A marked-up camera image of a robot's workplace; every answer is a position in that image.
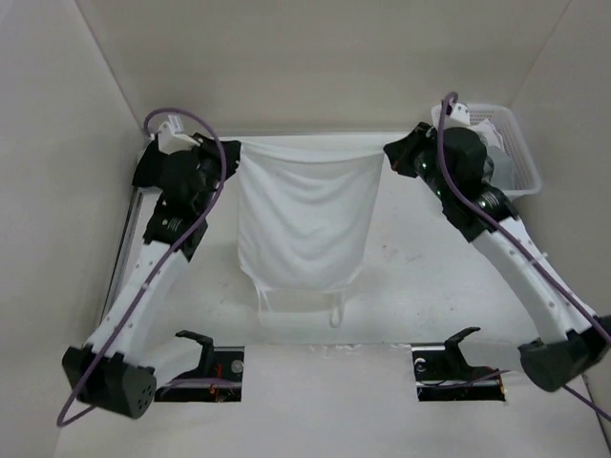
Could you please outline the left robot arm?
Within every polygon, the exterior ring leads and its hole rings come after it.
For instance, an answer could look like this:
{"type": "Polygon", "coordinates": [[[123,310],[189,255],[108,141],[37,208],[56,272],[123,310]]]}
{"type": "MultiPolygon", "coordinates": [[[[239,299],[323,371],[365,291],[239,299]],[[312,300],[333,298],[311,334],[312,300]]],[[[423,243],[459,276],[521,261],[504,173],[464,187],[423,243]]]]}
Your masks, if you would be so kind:
{"type": "Polygon", "coordinates": [[[169,289],[194,257],[205,218],[220,187],[236,173],[242,149],[238,140],[202,135],[176,147],[159,143],[149,143],[133,175],[135,187],[160,194],[132,274],[86,343],[69,347],[62,358],[72,398],[131,419],[145,413],[159,388],[214,373],[210,337],[181,330],[150,356],[143,347],[169,289]]]}

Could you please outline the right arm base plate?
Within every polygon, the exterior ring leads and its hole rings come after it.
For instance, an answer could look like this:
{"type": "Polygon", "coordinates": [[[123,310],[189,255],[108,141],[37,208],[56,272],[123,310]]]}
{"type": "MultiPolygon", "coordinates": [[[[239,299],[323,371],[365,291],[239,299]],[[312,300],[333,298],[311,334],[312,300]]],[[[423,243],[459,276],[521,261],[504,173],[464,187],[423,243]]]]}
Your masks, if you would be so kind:
{"type": "Polygon", "coordinates": [[[505,402],[502,372],[469,366],[443,345],[411,348],[416,397],[419,402],[505,402]]]}

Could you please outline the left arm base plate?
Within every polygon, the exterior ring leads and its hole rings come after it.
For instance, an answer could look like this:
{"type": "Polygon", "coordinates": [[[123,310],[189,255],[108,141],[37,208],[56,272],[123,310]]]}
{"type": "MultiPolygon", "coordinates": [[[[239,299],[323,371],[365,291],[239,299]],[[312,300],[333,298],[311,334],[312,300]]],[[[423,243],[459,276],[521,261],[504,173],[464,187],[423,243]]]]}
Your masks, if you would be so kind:
{"type": "Polygon", "coordinates": [[[218,347],[207,367],[179,375],[156,391],[157,403],[238,403],[242,400],[244,347],[218,347]]]}

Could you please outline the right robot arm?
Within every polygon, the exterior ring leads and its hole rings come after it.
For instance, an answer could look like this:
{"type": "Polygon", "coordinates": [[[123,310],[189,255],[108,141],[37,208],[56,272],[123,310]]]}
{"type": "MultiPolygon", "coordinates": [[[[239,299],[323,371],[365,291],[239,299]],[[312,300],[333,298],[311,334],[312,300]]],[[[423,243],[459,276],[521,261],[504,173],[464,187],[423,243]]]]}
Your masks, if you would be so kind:
{"type": "Polygon", "coordinates": [[[160,306],[193,257],[228,179],[239,182],[238,257],[261,316],[274,298],[322,296],[330,326],[362,269],[381,168],[427,182],[444,215],[494,266],[526,308],[539,336],[501,366],[553,392],[596,364],[610,346],[610,322],[580,304],[527,241],[504,193],[484,177],[487,149],[469,128],[422,124],[382,147],[295,149],[186,135],[164,124],[133,176],[160,192],[130,279],[132,316],[160,306]]]}

